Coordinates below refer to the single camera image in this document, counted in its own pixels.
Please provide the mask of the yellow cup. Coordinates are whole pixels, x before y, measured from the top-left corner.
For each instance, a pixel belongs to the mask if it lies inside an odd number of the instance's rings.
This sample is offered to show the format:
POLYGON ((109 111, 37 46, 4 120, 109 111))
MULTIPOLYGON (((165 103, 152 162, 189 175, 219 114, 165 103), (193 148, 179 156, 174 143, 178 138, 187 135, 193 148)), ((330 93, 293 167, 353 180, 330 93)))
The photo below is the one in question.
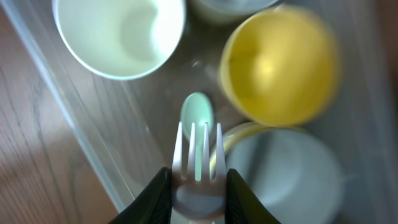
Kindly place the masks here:
POLYGON ((256 13, 233 31, 218 80, 245 117, 266 126, 293 126, 328 108, 341 81, 341 59, 318 15, 284 5, 256 13))

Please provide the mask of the pink fork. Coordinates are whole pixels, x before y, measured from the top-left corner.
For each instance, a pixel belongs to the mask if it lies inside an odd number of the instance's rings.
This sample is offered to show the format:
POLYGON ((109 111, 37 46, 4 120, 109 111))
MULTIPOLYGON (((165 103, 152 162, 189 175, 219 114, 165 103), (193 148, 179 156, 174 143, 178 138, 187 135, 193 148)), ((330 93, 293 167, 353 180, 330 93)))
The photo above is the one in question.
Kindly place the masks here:
POLYGON ((172 161, 172 206, 192 222, 207 223, 224 215, 226 209, 226 162, 220 123, 216 129, 215 178, 210 177, 209 129, 205 124, 201 160, 201 179, 195 179, 196 126, 192 124, 187 173, 182 174, 183 125, 178 124, 172 161))

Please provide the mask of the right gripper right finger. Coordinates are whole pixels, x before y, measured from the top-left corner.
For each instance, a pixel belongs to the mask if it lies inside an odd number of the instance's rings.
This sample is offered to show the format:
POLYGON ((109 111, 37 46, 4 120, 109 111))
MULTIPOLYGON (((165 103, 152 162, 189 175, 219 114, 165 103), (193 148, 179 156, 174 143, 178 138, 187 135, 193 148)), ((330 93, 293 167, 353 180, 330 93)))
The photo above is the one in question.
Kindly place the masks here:
POLYGON ((226 175, 226 224, 280 224, 259 201, 236 169, 226 175))

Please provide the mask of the mint green spoon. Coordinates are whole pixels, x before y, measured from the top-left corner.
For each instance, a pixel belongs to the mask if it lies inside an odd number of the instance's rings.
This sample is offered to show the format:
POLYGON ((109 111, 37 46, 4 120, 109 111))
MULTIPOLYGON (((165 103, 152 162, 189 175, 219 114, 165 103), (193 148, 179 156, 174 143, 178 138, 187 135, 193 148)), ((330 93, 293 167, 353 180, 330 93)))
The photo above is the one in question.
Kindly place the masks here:
POLYGON ((201 180, 201 165, 203 155, 203 137, 205 123, 208 123, 209 133, 213 129, 213 107, 209 98, 202 92, 194 92, 183 102, 180 121, 183 126, 183 135, 190 140, 192 123, 195 123, 196 158, 195 180, 201 180))

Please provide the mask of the white cup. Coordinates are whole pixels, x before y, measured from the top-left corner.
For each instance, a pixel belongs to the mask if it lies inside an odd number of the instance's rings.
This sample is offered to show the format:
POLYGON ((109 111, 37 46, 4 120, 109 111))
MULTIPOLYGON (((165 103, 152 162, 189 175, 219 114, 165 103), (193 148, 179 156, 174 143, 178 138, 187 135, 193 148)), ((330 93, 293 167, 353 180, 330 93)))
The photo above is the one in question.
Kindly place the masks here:
POLYGON ((183 0, 53 0, 58 32, 91 72, 133 80, 160 68, 182 38, 183 0))

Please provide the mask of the grey bowl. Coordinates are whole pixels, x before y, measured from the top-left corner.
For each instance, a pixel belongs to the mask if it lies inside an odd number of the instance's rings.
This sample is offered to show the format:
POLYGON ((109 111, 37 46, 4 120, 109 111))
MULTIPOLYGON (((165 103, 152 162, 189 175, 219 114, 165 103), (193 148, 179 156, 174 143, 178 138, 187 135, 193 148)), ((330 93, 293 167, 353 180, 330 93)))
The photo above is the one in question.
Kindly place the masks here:
POLYGON ((225 147, 236 169, 281 223, 332 223, 340 209, 343 172, 331 149, 292 129, 268 129, 225 147))

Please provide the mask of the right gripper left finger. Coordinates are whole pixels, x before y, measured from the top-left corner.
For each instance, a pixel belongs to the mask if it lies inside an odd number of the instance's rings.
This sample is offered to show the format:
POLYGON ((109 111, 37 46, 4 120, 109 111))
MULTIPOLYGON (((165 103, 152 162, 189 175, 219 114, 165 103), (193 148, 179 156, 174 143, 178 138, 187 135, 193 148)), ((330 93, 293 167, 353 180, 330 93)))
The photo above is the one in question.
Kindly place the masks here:
POLYGON ((172 173, 161 168, 138 197, 109 224, 170 224, 172 173))

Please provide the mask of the yellow bowl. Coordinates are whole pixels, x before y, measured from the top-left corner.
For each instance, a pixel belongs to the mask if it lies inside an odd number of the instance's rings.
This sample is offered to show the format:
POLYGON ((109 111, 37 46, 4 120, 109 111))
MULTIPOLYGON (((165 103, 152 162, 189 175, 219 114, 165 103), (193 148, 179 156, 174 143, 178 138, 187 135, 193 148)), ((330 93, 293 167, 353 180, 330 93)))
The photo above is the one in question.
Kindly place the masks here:
POLYGON ((232 147, 239 140, 244 139, 253 134, 257 134, 257 133, 261 133, 263 131, 269 131, 269 130, 273 130, 273 129, 289 129, 289 130, 307 133, 306 129, 299 127, 299 126, 272 127, 272 126, 266 126, 263 124, 255 123, 252 121, 243 123, 243 124, 239 124, 223 134, 224 154, 227 155, 230 147, 232 147))

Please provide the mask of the clear plastic container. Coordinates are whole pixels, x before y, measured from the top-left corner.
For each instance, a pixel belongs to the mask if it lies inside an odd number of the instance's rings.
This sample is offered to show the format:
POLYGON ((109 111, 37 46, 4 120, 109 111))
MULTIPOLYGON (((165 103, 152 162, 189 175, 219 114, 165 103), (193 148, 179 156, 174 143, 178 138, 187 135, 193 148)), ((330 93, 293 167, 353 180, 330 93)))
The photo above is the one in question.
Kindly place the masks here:
MULTIPOLYGON (((371 1, 291 1, 320 16, 343 59, 339 93, 298 130, 323 141, 344 172, 333 221, 397 222, 397 117, 371 1)), ((58 33, 50 1, 2 1, 117 210, 169 166, 184 99, 205 93, 223 131, 244 122, 218 85, 218 62, 234 25, 211 27, 188 15, 182 39, 156 72, 136 80, 103 78, 82 66, 58 33)))

